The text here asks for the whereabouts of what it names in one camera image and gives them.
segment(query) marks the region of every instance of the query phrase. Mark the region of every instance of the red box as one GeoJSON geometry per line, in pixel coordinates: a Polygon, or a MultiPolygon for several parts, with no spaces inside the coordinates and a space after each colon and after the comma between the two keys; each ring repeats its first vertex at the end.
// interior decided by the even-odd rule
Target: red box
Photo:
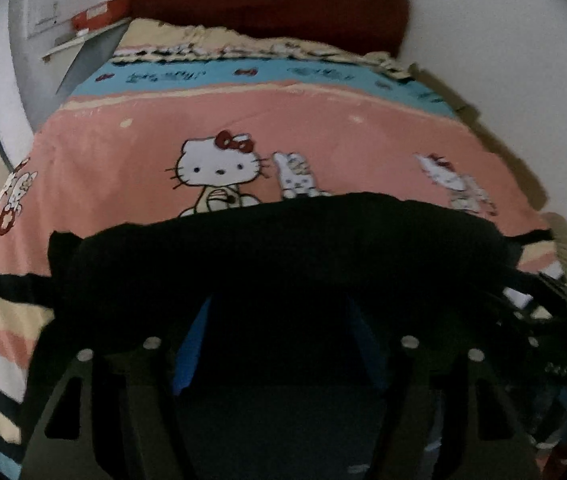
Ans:
{"type": "Polygon", "coordinates": [[[72,19],[75,30],[97,30],[131,15],[132,0],[110,0],[80,12],[72,19]]]}

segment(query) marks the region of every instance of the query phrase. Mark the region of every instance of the bed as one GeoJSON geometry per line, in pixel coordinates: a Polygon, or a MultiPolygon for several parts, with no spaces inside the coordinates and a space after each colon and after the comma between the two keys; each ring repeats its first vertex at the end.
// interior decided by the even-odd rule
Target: bed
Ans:
{"type": "Polygon", "coordinates": [[[503,161],[392,57],[408,0],[328,1],[133,0],[112,58],[36,134],[0,196],[4,476],[19,476],[28,365],[54,318],[54,231],[372,191],[491,221],[521,270],[557,272],[503,161]]]}

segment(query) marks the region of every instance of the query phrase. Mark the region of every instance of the metal bolt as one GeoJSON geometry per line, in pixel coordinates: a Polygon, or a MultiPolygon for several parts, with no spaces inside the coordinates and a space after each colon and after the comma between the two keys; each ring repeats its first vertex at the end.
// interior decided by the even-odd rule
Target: metal bolt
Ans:
{"type": "Polygon", "coordinates": [[[403,346],[403,348],[410,348],[411,350],[414,350],[419,347],[419,339],[413,335],[404,335],[401,338],[401,346],[403,346]]]}
{"type": "Polygon", "coordinates": [[[95,353],[90,348],[84,348],[77,354],[77,359],[82,363],[90,361],[95,356],[95,353]]]}
{"type": "Polygon", "coordinates": [[[478,348],[471,348],[468,350],[468,359],[476,363],[481,363],[486,358],[484,352],[478,348]]]}
{"type": "Polygon", "coordinates": [[[156,350],[160,346],[161,346],[161,339],[159,339],[158,337],[154,337],[154,336],[148,337],[144,341],[144,348],[147,350],[156,350]]]}

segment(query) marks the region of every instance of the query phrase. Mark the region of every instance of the hello kitty character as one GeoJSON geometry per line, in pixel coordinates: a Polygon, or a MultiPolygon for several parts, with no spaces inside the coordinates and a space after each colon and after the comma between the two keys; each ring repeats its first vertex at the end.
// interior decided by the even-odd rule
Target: hello kitty character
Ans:
{"type": "Polygon", "coordinates": [[[261,160],[254,152],[255,143],[248,134],[233,136],[224,130],[215,137],[187,140],[171,178],[177,187],[203,187],[195,206],[179,216],[208,213],[259,204],[254,196],[242,194],[240,184],[252,182],[261,174],[261,160]]]}
{"type": "Polygon", "coordinates": [[[6,193],[8,193],[10,191],[10,188],[15,185],[15,183],[17,181],[17,174],[19,173],[19,171],[21,171],[24,168],[24,166],[28,163],[29,160],[30,160],[30,157],[27,157],[24,160],[22,160],[19,164],[17,164],[15,169],[12,171],[12,173],[9,174],[8,178],[6,179],[6,182],[4,183],[3,187],[1,188],[0,200],[4,197],[4,195],[6,195],[6,193]]]}
{"type": "Polygon", "coordinates": [[[0,236],[8,233],[15,225],[15,220],[21,215],[23,210],[20,201],[26,196],[33,185],[37,176],[37,172],[24,173],[15,182],[12,193],[8,197],[8,202],[0,213],[0,236]]]}
{"type": "Polygon", "coordinates": [[[279,184],[284,199],[298,196],[331,196],[329,192],[317,189],[310,172],[308,161],[299,153],[273,153],[273,160],[279,168],[279,184]]]}
{"type": "Polygon", "coordinates": [[[482,212],[482,205],[490,216],[497,215],[497,206],[477,181],[467,174],[458,174],[452,162],[445,157],[431,153],[428,156],[415,155],[424,173],[435,184],[440,184],[449,190],[451,207],[473,214],[482,212]]]}

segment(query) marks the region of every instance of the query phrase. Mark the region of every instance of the red bow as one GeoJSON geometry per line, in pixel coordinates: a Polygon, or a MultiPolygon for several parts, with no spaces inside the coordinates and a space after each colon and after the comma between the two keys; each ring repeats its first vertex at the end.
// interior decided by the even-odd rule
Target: red bow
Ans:
{"type": "Polygon", "coordinates": [[[229,130],[219,132],[214,138],[214,145],[220,150],[239,150],[241,153],[252,153],[255,147],[250,139],[235,140],[229,130]]]}
{"type": "Polygon", "coordinates": [[[446,168],[446,170],[454,172],[454,166],[452,162],[445,158],[444,156],[439,156],[436,153],[431,153],[428,155],[428,158],[432,160],[437,166],[441,166],[442,168],[446,168]]]}

